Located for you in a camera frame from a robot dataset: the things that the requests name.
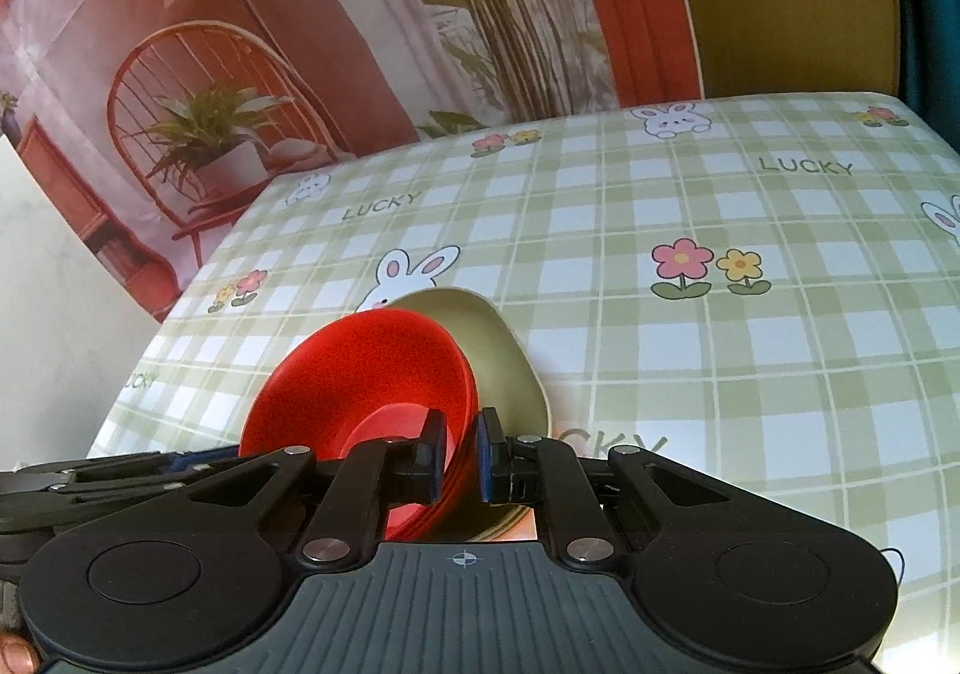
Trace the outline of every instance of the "bowl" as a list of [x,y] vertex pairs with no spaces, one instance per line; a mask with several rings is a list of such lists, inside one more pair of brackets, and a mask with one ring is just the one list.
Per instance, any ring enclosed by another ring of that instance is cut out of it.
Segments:
[[[397,298],[385,311],[414,311],[443,326],[467,358],[476,380],[479,408],[496,408],[507,436],[549,437],[552,418],[544,385],[520,341],[496,306],[459,287],[432,287]],[[413,531],[429,541],[488,541],[532,530],[526,507],[483,504],[475,461],[473,429],[461,439],[448,469],[443,504],[419,519]]]
[[[323,327],[277,366],[253,401],[239,454],[304,444],[318,460],[336,460],[364,439],[416,437],[429,409],[446,415],[446,467],[457,474],[478,410],[466,357],[424,314],[362,311]],[[387,537],[407,538],[433,509],[391,511]]]

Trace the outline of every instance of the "black cable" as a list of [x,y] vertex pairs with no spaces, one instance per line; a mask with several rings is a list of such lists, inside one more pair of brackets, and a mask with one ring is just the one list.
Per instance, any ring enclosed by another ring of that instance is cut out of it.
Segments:
[[899,579],[896,580],[896,586],[899,587],[900,585],[904,584],[904,574],[906,573],[906,558],[904,557],[904,553],[899,551],[899,549],[896,549],[895,546],[885,547],[881,549],[880,552],[896,552],[901,559],[901,575],[899,575]]

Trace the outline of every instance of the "potted plant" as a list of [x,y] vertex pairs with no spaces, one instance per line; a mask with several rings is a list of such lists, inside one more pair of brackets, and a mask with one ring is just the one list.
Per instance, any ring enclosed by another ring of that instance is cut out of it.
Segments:
[[0,131],[7,136],[10,145],[17,148],[23,135],[16,121],[16,97],[13,97],[10,92],[0,92],[0,107],[3,108],[3,116],[0,116]]
[[154,97],[171,119],[144,130],[152,143],[165,147],[147,178],[162,174],[178,188],[191,172],[210,193],[236,194],[268,177],[260,159],[265,148],[258,129],[270,124],[267,111],[293,102],[293,97],[261,97],[256,89],[214,84],[185,103]]

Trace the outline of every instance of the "wooden chair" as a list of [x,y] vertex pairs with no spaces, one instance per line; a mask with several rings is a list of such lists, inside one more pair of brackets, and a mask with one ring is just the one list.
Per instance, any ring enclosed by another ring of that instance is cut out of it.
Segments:
[[297,138],[325,145],[331,161],[342,152],[317,111],[320,104],[294,68],[260,38],[238,26],[217,20],[194,20],[168,26],[133,49],[114,77],[107,98],[107,127],[124,162],[150,194],[160,213],[178,230],[174,239],[190,237],[197,265],[203,266],[200,234],[232,224],[283,170],[271,170],[259,188],[240,196],[208,194],[200,179],[184,182],[163,173],[147,174],[163,155],[143,131],[170,114],[155,99],[176,97],[186,102],[212,84],[253,87],[259,95],[291,97],[294,101],[267,111],[270,124],[258,130],[267,147]]

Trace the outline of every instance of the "beige bowl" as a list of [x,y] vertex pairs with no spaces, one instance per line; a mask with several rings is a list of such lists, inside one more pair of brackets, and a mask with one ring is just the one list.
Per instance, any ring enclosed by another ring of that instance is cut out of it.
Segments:
[[[544,385],[514,331],[490,300],[457,287],[432,287],[400,297],[389,307],[416,311],[450,333],[473,370],[480,407],[496,408],[504,435],[549,438],[552,420]],[[473,434],[467,435],[461,448],[474,449]],[[445,514],[430,540],[488,541],[514,529],[531,530],[532,521],[524,520],[531,514],[529,509],[485,506],[478,482],[471,480],[462,489],[458,487],[458,492],[457,504]]]

